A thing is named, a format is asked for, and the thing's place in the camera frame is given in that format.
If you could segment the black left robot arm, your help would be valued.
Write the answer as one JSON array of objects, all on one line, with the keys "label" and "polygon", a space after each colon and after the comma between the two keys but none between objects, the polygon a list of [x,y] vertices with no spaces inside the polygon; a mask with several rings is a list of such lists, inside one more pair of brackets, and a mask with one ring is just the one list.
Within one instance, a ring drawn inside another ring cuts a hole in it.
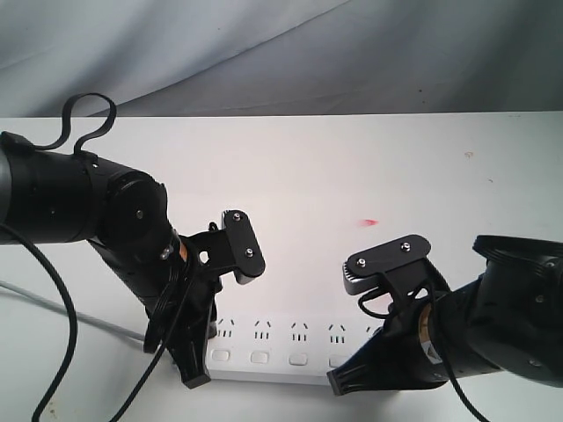
[{"label": "black left robot arm", "polygon": [[208,340],[215,297],[234,269],[225,225],[180,235],[168,220],[165,186],[152,176],[86,152],[50,152],[1,135],[3,244],[87,242],[145,308],[143,349],[172,356],[191,389],[210,379]]}]

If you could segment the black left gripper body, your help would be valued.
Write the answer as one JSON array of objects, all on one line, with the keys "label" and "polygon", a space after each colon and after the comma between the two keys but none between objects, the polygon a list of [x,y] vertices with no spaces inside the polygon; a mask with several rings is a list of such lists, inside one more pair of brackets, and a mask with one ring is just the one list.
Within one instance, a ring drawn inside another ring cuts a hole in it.
[{"label": "black left gripper body", "polygon": [[144,345],[202,347],[216,335],[215,296],[223,289],[221,276],[231,271],[230,245],[225,231],[211,223],[196,235],[176,235],[169,250],[164,288],[145,308]]}]

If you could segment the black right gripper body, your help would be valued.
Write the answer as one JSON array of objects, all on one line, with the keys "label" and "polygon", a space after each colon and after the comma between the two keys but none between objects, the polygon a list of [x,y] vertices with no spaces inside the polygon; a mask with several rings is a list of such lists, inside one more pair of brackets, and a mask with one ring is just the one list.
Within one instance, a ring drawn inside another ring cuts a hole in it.
[{"label": "black right gripper body", "polygon": [[448,382],[442,359],[432,361],[425,347],[433,345],[426,328],[435,295],[449,291],[443,281],[424,280],[407,295],[403,309],[392,303],[386,314],[364,306],[384,294],[380,287],[359,298],[359,308],[384,324],[351,357],[352,391],[427,390]]}]

